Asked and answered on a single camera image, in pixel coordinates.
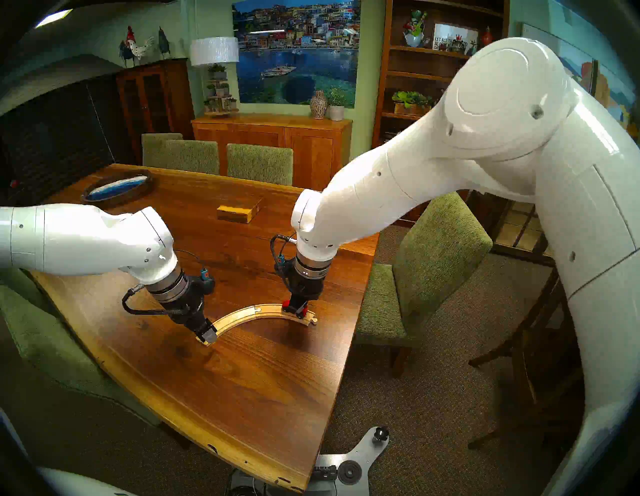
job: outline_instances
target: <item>green chair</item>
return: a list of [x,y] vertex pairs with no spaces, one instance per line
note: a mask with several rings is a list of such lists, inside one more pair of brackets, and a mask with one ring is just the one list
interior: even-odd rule
[[164,142],[167,140],[181,140],[179,132],[155,132],[142,135],[142,167],[167,168],[167,157]]
[[293,150],[258,145],[227,145],[227,175],[291,186]]
[[220,155],[215,141],[183,140],[177,132],[142,135],[144,167],[220,173]]
[[373,264],[356,326],[359,343],[391,346],[398,377],[426,321],[477,269],[493,243],[457,193],[431,201],[393,265]]
[[220,174],[220,156],[215,141],[167,140],[167,169]]
[[161,420],[85,353],[57,311],[20,269],[0,269],[0,316],[20,356],[62,387],[112,401],[154,426]]

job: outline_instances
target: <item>black knob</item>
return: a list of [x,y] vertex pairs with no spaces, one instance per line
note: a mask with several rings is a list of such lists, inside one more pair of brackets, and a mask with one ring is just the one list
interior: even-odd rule
[[376,431],[373,433],[373,437],[377,441],[386,441],[389,439],[389,429],[386,427],[376,427]]

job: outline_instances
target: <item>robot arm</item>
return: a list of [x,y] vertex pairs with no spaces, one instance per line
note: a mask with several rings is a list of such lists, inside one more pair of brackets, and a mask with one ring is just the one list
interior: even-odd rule
[[457,189],[534,202],[568,297],[584,371],[585,416],[545,494],[585,475],[640,385],[640,151],[541,43],[480,50],[438,105],[358,157],[322,192],[305,190],[294,259],[276,263],[298,315],[317,299],[337,248]]
[[[173,252],[173,237],[151,207],[109,215],[90,205],[54,204],[0,208],[0,267],[20,267],[57,275],[130,273],[140,284],[123,298],[133,314],[167,314],[203,342],[215,340],[204,317],[208,276],[186,276]],[[133,310],[129,296],[145,287],[164,310]]]

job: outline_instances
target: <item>white pot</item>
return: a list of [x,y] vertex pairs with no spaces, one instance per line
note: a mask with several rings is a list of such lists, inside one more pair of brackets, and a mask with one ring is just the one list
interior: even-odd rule
[[413,36],[411,33],[407,33],[404,36],[404,40],[406,41],[406,44],[414,48],[420,46],[420,42],[422,41],[423,38],[424,38],[424,33],[420,33],[418,36]]
[[344,119],[344,107],[334,107],[331,105],[329,107],[329,119],[331,120],[342,120]]

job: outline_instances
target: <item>white lamp shade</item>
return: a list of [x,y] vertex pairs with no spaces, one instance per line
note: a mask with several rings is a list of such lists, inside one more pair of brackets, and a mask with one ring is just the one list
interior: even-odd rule
[[238,40],[234,36],[201,38],[191,42],[191,65],[238,62]]

